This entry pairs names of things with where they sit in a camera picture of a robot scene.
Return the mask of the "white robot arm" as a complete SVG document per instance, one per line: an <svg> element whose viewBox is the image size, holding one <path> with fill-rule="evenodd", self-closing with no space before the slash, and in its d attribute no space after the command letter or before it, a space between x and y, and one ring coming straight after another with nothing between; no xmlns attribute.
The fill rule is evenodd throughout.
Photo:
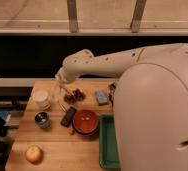
<svg viewBox="0 0 188 171"><path fill-rule="evenodd" d="M188 171L188 44L66 57L61 83L116 77L114 123L121 171Z"/></svg>

